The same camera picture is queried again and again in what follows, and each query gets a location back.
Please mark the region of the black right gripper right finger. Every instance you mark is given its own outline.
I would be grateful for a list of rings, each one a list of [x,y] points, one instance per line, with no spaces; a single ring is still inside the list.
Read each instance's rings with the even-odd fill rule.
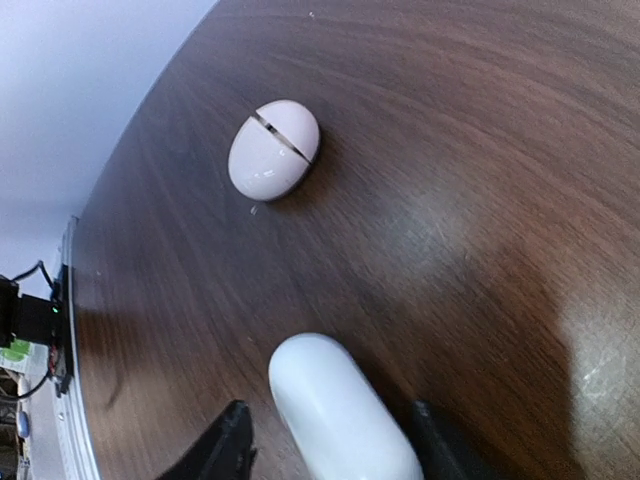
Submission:
[[[426,401],[412,404],[413,446],[426,479],[499,479],[462,431]]]

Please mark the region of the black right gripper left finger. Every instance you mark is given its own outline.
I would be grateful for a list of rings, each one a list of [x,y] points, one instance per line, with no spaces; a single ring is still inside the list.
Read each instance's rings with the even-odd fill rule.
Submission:
[[[249,406],[242,400],[233,400],[159,479],[250,479],[256,455]]]

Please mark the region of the white oval charging case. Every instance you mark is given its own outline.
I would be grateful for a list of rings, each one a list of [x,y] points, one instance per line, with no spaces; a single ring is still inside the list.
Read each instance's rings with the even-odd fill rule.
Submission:
[[[276,409],[313,479],[422,479],[406,434],[349,352],[302,333],[268,367]]]

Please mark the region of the pink earbud charging case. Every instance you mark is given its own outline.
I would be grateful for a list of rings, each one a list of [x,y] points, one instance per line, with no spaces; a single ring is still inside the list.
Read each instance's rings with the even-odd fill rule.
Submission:
[[[320,140],[319,124],[302,104],[292,100],[265,104],[242,124],[232,142],[230,180],[251,200],[279,199],[304,178]]]

